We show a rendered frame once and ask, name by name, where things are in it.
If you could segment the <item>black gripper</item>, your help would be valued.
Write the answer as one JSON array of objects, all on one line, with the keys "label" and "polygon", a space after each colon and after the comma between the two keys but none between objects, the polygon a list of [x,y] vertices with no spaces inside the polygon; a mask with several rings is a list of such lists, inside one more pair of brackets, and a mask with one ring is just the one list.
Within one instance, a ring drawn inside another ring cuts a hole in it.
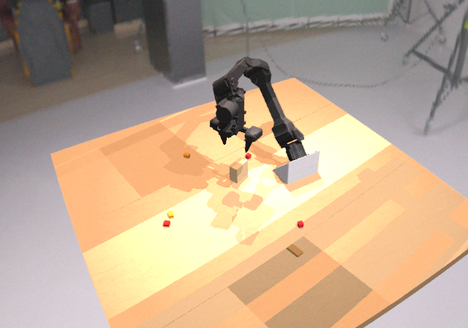
[{"label": "black gripper", "polygon": [[[246,121],[244,120],[244,115],[246,114],[246,110],[243,112],[237,113],[236,114],[236,120],[239,122],[239,131],[245,133],[244,141],[245,143],[245,153],[248,152],[252,142],[256,142],[262,135],[263,135],[263,130],[259,127],[256,126],[251,126],[250,128],[244,127],[246,124]],[[220,121],[216,118],[212,118],[209,122],[209,126],[213,128],[213,130],[217,131],[217,126],[219,125]],[[218,132],[218,131],[217,131]],[[223,142],[223,145],[226,144],[227,138],[220,136]]]}]

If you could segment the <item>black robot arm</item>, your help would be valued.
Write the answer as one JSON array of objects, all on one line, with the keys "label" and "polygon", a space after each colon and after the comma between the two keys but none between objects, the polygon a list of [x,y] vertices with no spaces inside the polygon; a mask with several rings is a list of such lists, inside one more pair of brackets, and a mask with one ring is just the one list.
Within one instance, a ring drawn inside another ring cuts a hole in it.
[{"label": "black robot arm", "polygon": [[304,140],[303,134],[285,117],[279,104],[271,85],[269,65],[259,58],[242,58],[226,75],[213,82],[216,118],[220,121],[217,126],[219,136],[231,138],[239,132],[236,114],[244,111],[246,93],[244,89],[237,87],[242,74],[259,87],[274,121],[271,128],[274,137],[280,147],[286,149],[289,161],[308,156],[301,142]]}]

